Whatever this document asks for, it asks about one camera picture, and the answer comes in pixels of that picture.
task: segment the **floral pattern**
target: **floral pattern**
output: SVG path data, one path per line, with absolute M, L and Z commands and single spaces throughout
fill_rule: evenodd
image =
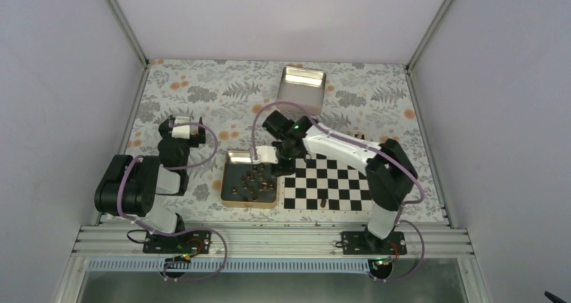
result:
M 269 61 L 155 60 L 150 69 L 127 153 L 157 155 L 160 141 L 158 123 L 170 114 L 187 113 L 197 122 L 202 117 L 220 142 L 214 159 L 189 170 L 190 183 L 183 197 L 156 197 L 185 220 L 246 222 L 334 222 L 368 221 L 369 215 L 340 215 L 327 211 L 291 214 L 280 209 L 224 207 L 220 189 L 225 154 L 229 149 L 250 149 L 254 116 L 277 97 L 284 66 L 319 69 L 327 74 L 323 113 L 317 119 L 342 133 L 364 135 L 383 142 L 393 138 L 401 143 L 427 192 L 419 205 L 406 207 L 403 218 L 413 222 L 441 222 L 440 204 L 428 165 L 422 136 L 409 95 L 402 65 L 364 63 L 295 63 Z M 258 145 L 273 138 L 257 123 Z M 291 119 L 299 113 L 286 114 Z M 214 140 L 192 149 L 189 163 L 210 155 Z M 418 198 L 414 189 L 407 199 Z

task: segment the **checkered mat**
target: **checkered mat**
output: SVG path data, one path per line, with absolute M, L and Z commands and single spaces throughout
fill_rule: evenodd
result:
M 284 209 L 372 211 L 366 176 L 322 155 L 296 159 L 296 173 L 285 177 L 284 187 Z

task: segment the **purple cable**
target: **purple cable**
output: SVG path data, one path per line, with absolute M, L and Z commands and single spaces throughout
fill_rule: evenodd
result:
M 214 155 L 216 155 L 216 152 L 218 151 L 218 138 L 216 138 L 216 134 L 214 133 L 214 131 L 212 131 L 212 129 L 210 129 L 209 127 L 206 127 L 205 125 L 203 125 L 201 123 L 177 123 L 176 125 L 172 125 L 170 127 L 175 128 L 175 127 L 181 127 L 181 126 L 196 126 L 196 127 L 202 127 L 204 129 L 208 130 L 210 135 L 212 135 L 212 138 L 214 138 L 214 150 L 212 151 L 212 154 L 210 154 L 210 156 L 208 156 L 208 158 L 206 158 L 202 162 L 199 162 L 196 164 L 190 164 L 190 165 L 186 165 L 186 166 L 165 167 L 167 170 L 186 170 L 187 168 L 194 168 L 194 167 L 204 165 L 208 161 L 210 161 L 212 158 L 214 158 Z
M 420 247 L 421 247 L 420 259 L 418 260 L 418 264 L 416 264 L 416 266 L 410 272 L 408 272 L 405 275 L 402 275 L 400 277 L 397 277 L 397 278 L 383 279 L 382 280 L 383 283 L 393 283 L 395 281 L 402 281 L 404 279 L 411 277 L 412 275 L 414 275 L 414 273 L 416 273 L 418 271 L 418 269 L 422 265 L 422 261 L 424 260 L 424 238 L 422 238 L 422 234 L 420 233 L 420 230 L 418 230 L 418 228 L 414 224 L 412 224 L 412 222 L 410 222 L 408 220 L 401 220 L 401 222 L 406 222 L 407 224 L 409 224 L 418 234 L 418 237 L 420 238 Z M 373 276 L 373 274 L 371 274 L 371 272 L 368 272 L 368 274 L 369 274 L 369 277 L 371 277 L 373 279 L 373 281 L 377 280 L 377 278 L 375 276 Z
M 410 180 L 414 183 L 414 185 L 416 185 L 416 187 L 418 188 L 418 191 L 420 192 L 420 198 L 418 200 L 410 200 L 410 201 L 404 201 L 401 203 L 401 207 L 399 208 L 399 212 L 397 213 L 397 218 L 395 219 L 395 225 L 398 223 L 399 219 L 401 218 L 401 214 L 403 213 L 403 207 L 405 205 L 409 205 L 409 204 L 419 204 L 422 201 L 424 201 L 424 198 L 426 196 L 424 189 L 422 188 L 422 185 L 420 184 L 420 182 L 414 177 L 414 175 L 412 175 L 404 166 L 402 166 L 400 163 L 398 163 L 396 160 L 394 160 L 392 157 L 390 157 L 389 155 L 386 155 L 385 153 L 383 153 L 382 151 L 380 151 L 379 149 L 372 149 L 369 148 L 366 145 L 363 145 L 361 143 L 358 143 L 357 141 L 348 139 L 344 136 L 338 135 L 336 133 L 330 132 L 327 129 L 323 128 L 319 123 L 317 123 L 315 121 L 315 119 L 313 119 L 311 117 L 311 114 L 309 114 L 307 112 L 307 110 L 303 109 L 299 104 L 293 103 L 293 102 L 288 102 L 288 101 L 275 101 L 275 102 L 271 102 L 266 104 L 262 109 L 260 109 L 260 111 L 258 111 L 258 113 L 256 114 L 256 117 L 254 118 L 254 123 L 252 124 L 252 150 L 254 152 L 254 160 L 258 159 L 258 153 L 256 152 L 256 141 L 255 141 L 255 129 L 256 129 L 256 123 L 258 122 L 258 118 L 260 117 L 260 115 L 262 114 L 262 112 L 266 109 L 268 109 L 271 106 L 275 106 L 276 104 L 285 104 L 288 106 L 294 106 L 298 109 L 300 109 L 309 119 L 309 121 L 312 123 L 312 125 L 314 125 L 317 129 L 319 129 L 319 131 L 321 131 L 322 133 L 326 133 L 327 135 L 332 136 L 333 138 L 336 138 L 340 141 L 344 141 L 346 143 L 350 143 L 351 145 L 360 147 L 360 148 L 365 148 L 366 150 L 370 150 L 374 153 L 376 153 L 377 155 L 383 157 L 384 159 L 388 160 L 392 165 L 395 165 L 396 167 L 398 167 L 398 169 L 400 169 L 403 173 L 405 173 L 405 175 L 410 178 Z
M 184 126 L 184 125 L 190 125 L 190 126 L 199 126 L 199 127 L 203 127 L 204 129 L 207 129 L 212 136 L 214 137 L 215 140 L 215 146 L 214 146 L 214 151 L 212 152 L 212 154 L 210 155 L 210 157 L 208 157 L 206 160 L 202 161 L 200 164 L 198 165 L 202 165 L 206 162 L 208 162 L 209 160 L 211 160 L 214 155 L 216 154 L 216 150 L 218 149 L 218 139 L 216 139 L 216 135 L 214 134 L 214 132 L 209 128 L 206 127 L 205 125 L 202 125 L 200 123 L 182 123 L 182 124 L 178 124 L 175 125 L 173 127 L 179 127 L 179 126 Z M 224 245 L 224 259 L 222 260 L 222 264 L 220 264 L 220 267 L 218 267 L 218 269 L 216 269 L 214 272 L 203 276 L 203 277 L 189 277 L 189 278 L 184 278 L 184 279 L 177 279 L 177 278 L 172 278 L 172 277 L 168 277 L 166 276 L 166 270 L 172 266 L 175 265 L 177 263 L 184 263 L 183 261 L 178 262 L 178 261 L 173 261 L 170 262 L 168 264 L 165 265 L 165 267 L 163 268 L 163 276 L 165 280 L 174 280 L 174 281 L 201 281 L 203 279 L 208 279 L 210 277 L 213 277 L 215 275 L 217 275 L 218 273 L 220 273 L 220 271 L 224 268 L 224 266 L 226 265 L 226 261 L 228 260 L 228 245 L 226 244 L 226 240 L 224 239 L 224 237 L 216 230 L 211 229 L 211 228 L 193 228 L 193 229 L 188 229 L 185 231 L 181 231 L 181 232 L 176 232 L 173 234 L 169 234 L 166 232 L 162 232 L 160 230 L 155 230 L 153 229 L 151 226 L 147 225 L 144 222 L 139 221 L 136 217 L 131 217 L 129 215 L 126 215 L 125 212 L 123 212 L 123 208 L 122 208 L 122 203 L 123 203 L 123 191 L 125 190 L 125 185 L 127 183 L 127 179 L 131 173 L 131 171 L 133 170 L 133 167 L 135 167 L 135 164 L 142 158 L 142 155 L 138 155 L 135 156 L 133 158 L 133 160 L 131 160 L 131 163 L 129 163 L 129 165 L 127 166 L 127 169 L 125 170 L 125 173 L 123 174 L 123 178 L 121 179 L 121 183 L 119 185 L 119 191 L 117 192 L 117 213 L 119 214 L 119 216 L 127 219 L 127 220 L 131 220 L 132 222 L 134 222 L 136 225 L 138 225 L 139 227 L 147 230 L 148 232 L 151 232 L 152 234 L 159 234 L 161 236 L 166 236 L 166 237 L 177 237 L 177 236 L 181 236 L 183 234 L 187 234 L 189 232 L 195 232 L 195 231 L 210 231 L 212 233 L 214 233 L 216 236 L 218 236 L 220 238 L 220 240 L 222 241 L 222 244 Z M 196 167 L 197 164 L 194 165 L 188 165 L 188 166 L 181 166 L 180 168 L 167 168 L 170 170 L 182 170 L 185 168 L 190 168 L 190 167 Z

